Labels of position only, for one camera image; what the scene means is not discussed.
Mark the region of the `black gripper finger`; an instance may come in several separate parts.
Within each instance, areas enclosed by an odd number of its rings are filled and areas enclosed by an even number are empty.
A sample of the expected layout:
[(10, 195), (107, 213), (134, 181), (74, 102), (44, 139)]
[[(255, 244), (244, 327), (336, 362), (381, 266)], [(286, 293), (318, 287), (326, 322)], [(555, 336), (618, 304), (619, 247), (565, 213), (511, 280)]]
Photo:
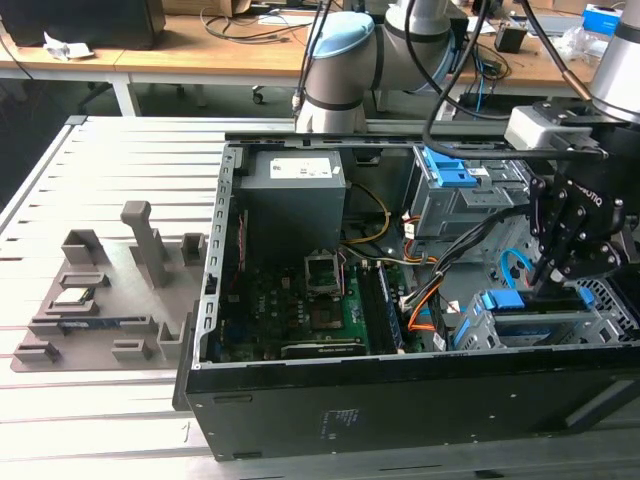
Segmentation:
[(606, 278), (630, 265), (630, 255), (613, 242), (555, 248), (542, 260), (543, 297), (559, 295), (566, 283)]
[(531, 178), (529, 205), (530, 233), (539, 252), (529, 282), (536, 295), (558, 295), (564, 283), (562, 270), (585, 221), (584, 201), (571, 180), (556, 174)]

